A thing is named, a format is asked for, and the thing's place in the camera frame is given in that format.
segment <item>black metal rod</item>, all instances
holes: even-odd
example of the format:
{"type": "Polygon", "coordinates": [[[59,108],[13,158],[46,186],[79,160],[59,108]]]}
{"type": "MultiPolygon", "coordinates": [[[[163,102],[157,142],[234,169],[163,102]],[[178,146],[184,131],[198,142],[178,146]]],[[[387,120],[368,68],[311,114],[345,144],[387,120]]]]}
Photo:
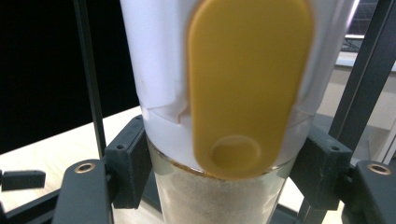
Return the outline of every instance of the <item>black metal rod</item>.
{"type": "Polygon", "coordinates": [[[326,217],[326,210],[314,209],[309,202],[304,199],[301,204],[300,211],[298,212],[297,218],[294,224],[319,224],[322,223],[326,217]]]}
{"type": "Polygon", "coordinates": [[[9,223],[49,223],[52,220],[59,192],[60,191],[57,189],[34,201],[7,212],[7,220],[9,223]]]}
{"type": "Polygon", "coordinates": [[[395,0],[380,0],[329,135],[354,150],[396,60],[395,0]]]}
{"type": "Polygon", "coordinates": [[[81,45],[82,60],[84,62],[85,77],[87,79],[88,94],[90,96],[93,126],[96,134],[99,157],[105,155],[106,139],[103,126],[102,109],[99,97],[99,88],[96,79],[95,61],[92,50],[90,23],[85,0],[74,0],[78,36],[81,45]]]}

